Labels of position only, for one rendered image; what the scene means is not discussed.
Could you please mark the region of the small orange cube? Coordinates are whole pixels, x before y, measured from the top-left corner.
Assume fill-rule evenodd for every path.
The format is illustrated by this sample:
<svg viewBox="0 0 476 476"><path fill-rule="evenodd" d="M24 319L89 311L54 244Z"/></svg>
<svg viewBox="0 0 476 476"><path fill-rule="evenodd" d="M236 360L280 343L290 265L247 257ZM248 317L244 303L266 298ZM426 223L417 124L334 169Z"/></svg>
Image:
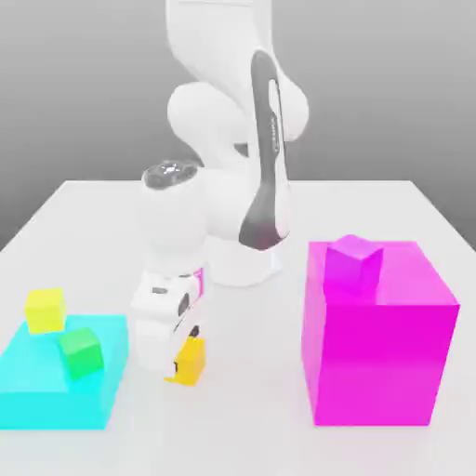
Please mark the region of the small orange cube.
<svg viewBox="0 0 476 476"><path fill-rule="evenodd" d="M165 377L164 381L193 387L205 368L205 340L200 337L187 337L174 364L175 375Z"/></svg>

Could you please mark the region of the large cyan box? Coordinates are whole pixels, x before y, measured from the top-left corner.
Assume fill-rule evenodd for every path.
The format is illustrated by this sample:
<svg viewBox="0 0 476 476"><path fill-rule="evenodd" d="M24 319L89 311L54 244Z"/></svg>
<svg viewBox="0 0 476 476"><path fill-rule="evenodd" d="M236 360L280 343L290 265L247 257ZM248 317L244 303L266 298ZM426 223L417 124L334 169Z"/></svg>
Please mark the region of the large cyan box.
<svg viewBox="0 0 476 476"><path fill-rule="evenodd" d="M104 367L70 379L61 332L32 335L20 324L0 355L0 430L103 430L126 367L128 329L123 314L69 315L65 331L89 328Z"/></svg>

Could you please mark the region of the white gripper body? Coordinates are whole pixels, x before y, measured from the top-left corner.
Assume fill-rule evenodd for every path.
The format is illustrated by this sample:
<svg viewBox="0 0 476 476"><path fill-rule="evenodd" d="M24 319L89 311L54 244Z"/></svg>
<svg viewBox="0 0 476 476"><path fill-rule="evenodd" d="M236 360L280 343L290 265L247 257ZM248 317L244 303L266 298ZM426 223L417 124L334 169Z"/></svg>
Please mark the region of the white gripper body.
<svg viewBox="0 0 476 476"><path fill-rule="evenodd" d="M176 357L203 314L202 298L175 317L162 317L154 308L135 302L134 332L140 364L153 371L176 372Z"/></svg>

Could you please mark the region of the small purple cube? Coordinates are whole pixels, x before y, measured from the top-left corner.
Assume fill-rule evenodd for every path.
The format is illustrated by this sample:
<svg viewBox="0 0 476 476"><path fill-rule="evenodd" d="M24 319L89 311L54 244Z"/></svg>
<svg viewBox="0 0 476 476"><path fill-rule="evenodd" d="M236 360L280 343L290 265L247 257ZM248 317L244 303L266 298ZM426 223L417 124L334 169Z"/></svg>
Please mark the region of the small purple cube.
<svg viewBox="0 0 476 476"><path fill-rule="evenodd" d="M324 282L354 293L371 293L379 283L383 256L382 245L347 234L326 248Z"/></svg>

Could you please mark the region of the large magenta box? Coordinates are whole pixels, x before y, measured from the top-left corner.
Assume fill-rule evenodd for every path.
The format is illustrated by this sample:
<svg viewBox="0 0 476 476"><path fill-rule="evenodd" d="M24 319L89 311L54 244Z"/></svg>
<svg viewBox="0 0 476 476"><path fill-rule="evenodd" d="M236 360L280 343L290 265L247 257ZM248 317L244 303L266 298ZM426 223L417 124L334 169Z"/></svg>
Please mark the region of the large magenta box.
<svg viewBox="0 0 476 476"><path fill-rule="evenodd" d="M324 281L328 244L308 245L301 360L312 420L326 426L431 422L460 305L415 242L384 242L378 287Z"/></svg>

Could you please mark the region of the small yellow cube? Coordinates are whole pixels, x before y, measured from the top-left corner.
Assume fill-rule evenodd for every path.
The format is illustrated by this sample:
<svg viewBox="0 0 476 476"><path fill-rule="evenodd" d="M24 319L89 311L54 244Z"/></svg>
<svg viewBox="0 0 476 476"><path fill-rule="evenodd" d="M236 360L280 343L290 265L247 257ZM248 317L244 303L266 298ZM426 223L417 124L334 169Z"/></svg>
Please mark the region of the small yellow cube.
<svg viewBox="0 0 476 476"><path fill-rule="evenodd" d="M31 290L26 298L24 310L31 335L64 330L66 304L62 288Z"/></svg>

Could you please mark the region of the small green cube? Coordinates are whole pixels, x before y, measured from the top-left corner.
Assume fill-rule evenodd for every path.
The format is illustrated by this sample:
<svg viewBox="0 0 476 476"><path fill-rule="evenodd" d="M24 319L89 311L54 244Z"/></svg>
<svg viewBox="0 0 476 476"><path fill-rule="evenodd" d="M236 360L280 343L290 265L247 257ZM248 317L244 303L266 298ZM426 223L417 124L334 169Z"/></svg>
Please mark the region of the small green cube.
<svg viewBox="0 0 476 476"><path fill-rule="evenodd" d="M99 339L88 327L59 337L59 348L71 380L88 376L104 366Z"/></svg>

